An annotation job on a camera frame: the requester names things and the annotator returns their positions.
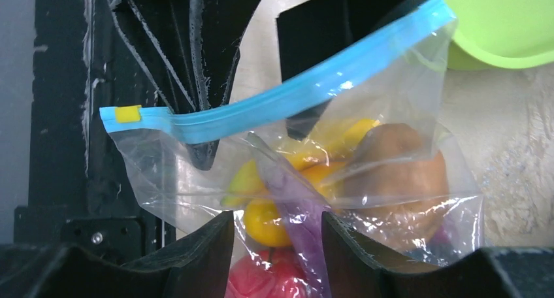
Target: red tomato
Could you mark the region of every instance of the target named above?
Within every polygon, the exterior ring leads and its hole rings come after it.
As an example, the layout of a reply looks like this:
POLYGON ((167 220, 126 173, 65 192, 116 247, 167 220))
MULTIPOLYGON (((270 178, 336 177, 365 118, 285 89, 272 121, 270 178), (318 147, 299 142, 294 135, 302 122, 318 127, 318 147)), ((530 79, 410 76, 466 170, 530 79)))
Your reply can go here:
POLYGON ((225 298, 307 298, 306 278, 296 254, 288 249, 247 255, 229 272, 225 298))

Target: yellow banana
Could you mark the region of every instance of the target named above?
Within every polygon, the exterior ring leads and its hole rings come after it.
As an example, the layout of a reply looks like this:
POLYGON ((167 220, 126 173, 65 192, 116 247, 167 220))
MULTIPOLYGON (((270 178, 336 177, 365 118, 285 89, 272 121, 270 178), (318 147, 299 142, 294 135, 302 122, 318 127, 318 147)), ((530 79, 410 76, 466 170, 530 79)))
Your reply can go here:
MULTIPOLYGON (((303 171, 316 164, 349 158, 365 134, 378 124, 379 121, 367 118, 354 124, 347 120, 322 120, 303 141, 287 138, 276 151, 296 170, 303 171)), ((227 190, 230 195, 221 200, 223 207, 243 205, 250 197, 267 192, 254 160, 238 170, 227 190)))

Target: metal bolt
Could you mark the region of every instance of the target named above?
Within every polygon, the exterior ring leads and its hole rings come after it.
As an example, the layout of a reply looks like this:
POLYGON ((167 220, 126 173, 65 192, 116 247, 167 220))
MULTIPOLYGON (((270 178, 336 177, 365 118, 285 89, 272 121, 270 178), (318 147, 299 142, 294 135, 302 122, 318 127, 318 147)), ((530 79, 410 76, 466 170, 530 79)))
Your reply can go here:
POLYGON ((104 236, 99 232, 92 234, 92 238, 90 239, 93 244, 101 244, 102 240, 104 240, 104 236))

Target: brown potato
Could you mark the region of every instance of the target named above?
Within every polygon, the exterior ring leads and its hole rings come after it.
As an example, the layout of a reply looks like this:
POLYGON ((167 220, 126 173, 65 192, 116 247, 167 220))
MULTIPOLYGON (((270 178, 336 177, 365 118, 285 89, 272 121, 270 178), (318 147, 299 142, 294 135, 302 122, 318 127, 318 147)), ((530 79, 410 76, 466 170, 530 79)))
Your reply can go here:
MULTIPOLYGON (((360 142, 350 166, 402 157, 422 146, 419 134, 410 126, 381 125, 360 142)), ((421 198, 411 203, 360 209, 357 217, 366 222, 366 235, 397 251, 422 247, 448 211, 444 157, 438 152, 432 160, 386 163, 358 172, 344 180, 344 195, 421 198)))

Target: lime green plastic container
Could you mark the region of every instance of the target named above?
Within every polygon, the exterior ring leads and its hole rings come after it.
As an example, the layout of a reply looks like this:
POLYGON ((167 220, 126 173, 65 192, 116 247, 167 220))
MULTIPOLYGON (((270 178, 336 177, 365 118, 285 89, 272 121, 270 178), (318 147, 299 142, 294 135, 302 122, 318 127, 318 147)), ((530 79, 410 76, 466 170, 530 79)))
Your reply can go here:
POLYGON ((448 67, 523 69, 554 61, 554 0, 445 0, 459 19, 448 67))

